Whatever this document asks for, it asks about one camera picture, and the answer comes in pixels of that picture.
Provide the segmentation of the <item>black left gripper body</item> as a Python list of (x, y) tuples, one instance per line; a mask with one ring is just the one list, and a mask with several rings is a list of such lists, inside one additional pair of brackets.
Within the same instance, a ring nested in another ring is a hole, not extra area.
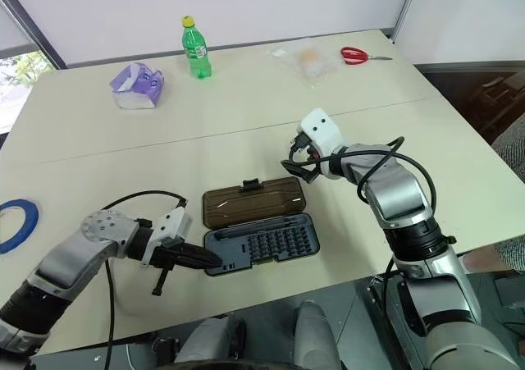
[(172, 270), (175, 265), (184, 266), (184, 243), (174, 244), (166, 247), (161, 244), (155, 248), (152, 254), (152, 266), (159, 269)]

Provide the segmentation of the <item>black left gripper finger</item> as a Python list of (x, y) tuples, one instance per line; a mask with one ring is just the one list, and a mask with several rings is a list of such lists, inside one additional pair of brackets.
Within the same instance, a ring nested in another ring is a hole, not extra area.
[(182, 244), (180, 246), (180, 265), (192, 269), (210, 269), (221, 267), (221, 258), (213, 251), (194, 244)]
[(170, 272), (171, 270), (168, 269), (168, 268), (163, 268), (162, 271), (161, 271), (161, 274), (157, 280), (157, 284), (154, 286), (153, 290), (152, 290), (152, 295), (154, 296), (161, 296), (162, 295), (162, 290), (163, 290), (163, 286), (166, 282), (166, 278), (167, 278), (167, 275), (168, 273)]

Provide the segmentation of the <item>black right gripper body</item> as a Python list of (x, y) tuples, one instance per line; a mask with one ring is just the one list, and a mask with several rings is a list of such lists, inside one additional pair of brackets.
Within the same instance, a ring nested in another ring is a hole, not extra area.
[(313, 162), (319, 158), (319, 152), (313, 147), (313, 141), (304, 132), (299, 132), (291, 141), (289, 161)]

